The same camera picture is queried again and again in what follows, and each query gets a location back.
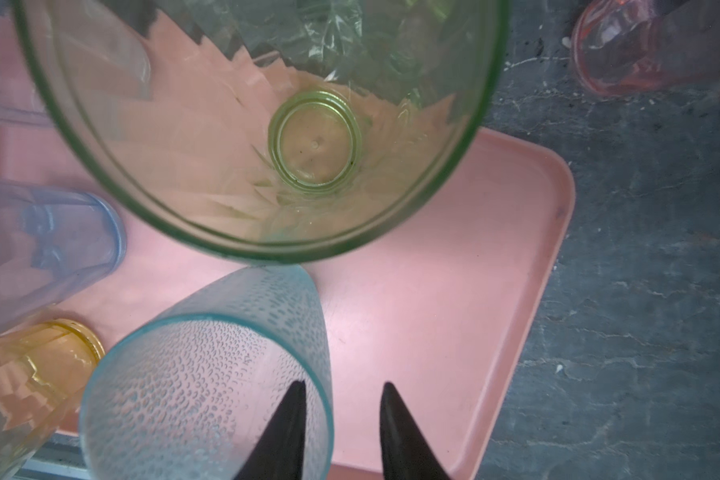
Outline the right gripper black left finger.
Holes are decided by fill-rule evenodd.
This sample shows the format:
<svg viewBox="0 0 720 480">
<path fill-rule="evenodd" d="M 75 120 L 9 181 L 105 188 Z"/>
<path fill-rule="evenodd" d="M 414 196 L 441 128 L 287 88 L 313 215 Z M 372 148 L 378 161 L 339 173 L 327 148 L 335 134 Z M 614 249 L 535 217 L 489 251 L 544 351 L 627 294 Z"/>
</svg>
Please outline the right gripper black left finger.
<svg viewBox="0 0 720 480">
<path fill-rule="evenodd" d="M 293 381 L 235 480 L 300 480 L 303 475 L 307 391 Z"/>
</svg>

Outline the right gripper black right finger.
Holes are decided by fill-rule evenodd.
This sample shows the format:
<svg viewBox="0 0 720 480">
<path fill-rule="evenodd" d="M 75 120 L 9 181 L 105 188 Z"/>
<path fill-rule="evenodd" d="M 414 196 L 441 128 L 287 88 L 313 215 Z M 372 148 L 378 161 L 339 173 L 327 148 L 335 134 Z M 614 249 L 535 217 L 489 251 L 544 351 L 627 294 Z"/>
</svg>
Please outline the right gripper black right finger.
<svg viewBox="0 0 720 480">
<path fill-rule="evenodd" d="M 450 480 L 392 382 L 383 386 L 379 432 L 385 479 Z"/>
</svg>

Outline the teal plastic cup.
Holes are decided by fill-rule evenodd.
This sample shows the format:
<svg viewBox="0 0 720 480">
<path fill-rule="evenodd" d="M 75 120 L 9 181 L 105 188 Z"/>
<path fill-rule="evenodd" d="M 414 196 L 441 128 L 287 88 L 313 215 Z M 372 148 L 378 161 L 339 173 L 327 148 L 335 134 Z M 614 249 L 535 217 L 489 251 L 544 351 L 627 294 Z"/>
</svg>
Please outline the teal plastic cup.
<svg viewBox="0 0 720 480">
<path fill-rule="evenodd" d="M 306 387 L 303 475 L 323 479 L 334 412 L 317 287 L 298 265 L 240 269 L 105 354 L 82 397 L 85 464 L 95 479 L 231 479 L 295 381 Z"/>
</svg>

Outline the pink tray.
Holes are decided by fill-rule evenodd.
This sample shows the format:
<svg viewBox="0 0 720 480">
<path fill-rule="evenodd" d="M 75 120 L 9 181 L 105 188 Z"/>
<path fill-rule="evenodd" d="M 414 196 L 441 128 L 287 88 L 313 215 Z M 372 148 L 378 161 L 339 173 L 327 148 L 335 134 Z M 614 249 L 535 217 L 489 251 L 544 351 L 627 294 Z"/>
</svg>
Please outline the pink tray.
<svg viewBox="0 0 720 480">
<path fill-rule="evenodd" d="M 50 120 L 0 123 L 0 176 L 96 190 L 127 209 Z M 479 127 L 449 179 L 411 217 L 349 252 L 304 262 L 327 321 L 337 477 L 379 475 L 371 417 L 387 380 L 420 415 L 444 467 L 458 479 L 475 475 L 573 203 L 559 156 Z M 114 340 L 244 263 L 179 242 L 129 210 L 128 219 L 138 278 L 120 273 L 70 300 L 96 313 Z"/>
</svg>

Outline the tall yellow plastic cup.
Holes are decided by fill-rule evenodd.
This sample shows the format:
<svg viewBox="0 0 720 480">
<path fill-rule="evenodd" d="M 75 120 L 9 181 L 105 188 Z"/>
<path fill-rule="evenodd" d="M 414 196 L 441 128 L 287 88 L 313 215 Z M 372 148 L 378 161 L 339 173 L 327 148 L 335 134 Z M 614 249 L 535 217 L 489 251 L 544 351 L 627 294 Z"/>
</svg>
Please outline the tall yellow plastic cup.
<svg viewBox="0 0 720 480">
<path fill-rule="evenodd" d="M 69 319 L 0 336 L 0 479 L 18 471 L 79 409 L 104 355 L 97 335 Z"/>
</svg>

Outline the blue plastic cup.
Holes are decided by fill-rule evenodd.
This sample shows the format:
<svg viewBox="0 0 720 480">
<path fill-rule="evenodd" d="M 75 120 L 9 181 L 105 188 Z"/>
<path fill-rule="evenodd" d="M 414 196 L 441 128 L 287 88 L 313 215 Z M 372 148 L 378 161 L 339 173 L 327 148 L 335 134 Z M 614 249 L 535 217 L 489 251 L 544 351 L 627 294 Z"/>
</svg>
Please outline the blue plastic cup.
<svg viewBox="0 0 720 480">
<path fill-rule="evenodd" d="M 0 179 L 0 335 L 110 275 L 126 249 L 101 197 Z"/>
</svg>

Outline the tall green plastic cup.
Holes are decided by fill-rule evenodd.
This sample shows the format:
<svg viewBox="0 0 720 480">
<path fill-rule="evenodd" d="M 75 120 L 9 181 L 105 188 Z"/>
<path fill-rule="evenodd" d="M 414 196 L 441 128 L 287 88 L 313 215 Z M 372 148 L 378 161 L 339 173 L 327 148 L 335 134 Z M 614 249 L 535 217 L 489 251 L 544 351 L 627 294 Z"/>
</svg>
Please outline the tall green plastic cup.
<svg viewBox="0 0 720 480">
<path fill-rule="evenodd" d="M 14 1 L 49 117 L 130 212 L 247 263 L 411 217 L 483 120 L 506 1 Z"/>
</svg>

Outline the clear plastic cup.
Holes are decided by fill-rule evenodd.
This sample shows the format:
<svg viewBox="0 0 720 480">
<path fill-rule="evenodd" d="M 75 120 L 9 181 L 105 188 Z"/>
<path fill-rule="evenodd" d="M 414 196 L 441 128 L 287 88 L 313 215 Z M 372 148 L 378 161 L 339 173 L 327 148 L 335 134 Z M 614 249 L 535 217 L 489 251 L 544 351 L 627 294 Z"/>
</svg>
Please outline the clear plastic cup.
<svg viewBox="0 0 720 480">
<path fill-rule="evenodd" d="M 147 98 L 151 65 L 135 32 L 100 1 L 57 5 L 56 31 L 76 86 L 87 93 Z M 0 1 L 0 123 L 51 124 L 26 67 L 7 1 Z"/>
</svg>

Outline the pink plastic cup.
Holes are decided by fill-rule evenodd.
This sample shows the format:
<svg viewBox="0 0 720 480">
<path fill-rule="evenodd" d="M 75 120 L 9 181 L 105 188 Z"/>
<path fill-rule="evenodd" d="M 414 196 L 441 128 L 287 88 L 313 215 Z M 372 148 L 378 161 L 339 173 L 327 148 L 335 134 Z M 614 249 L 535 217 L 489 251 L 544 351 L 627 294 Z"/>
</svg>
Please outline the pink plastic cup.
<svg viewBox="0 0 720 480">
<path fill-rule="evenodd" d="M 601 97 L 720 79 L 720 1 L 593 1 L 571 34 L 579 83 Z"/>
</svg>

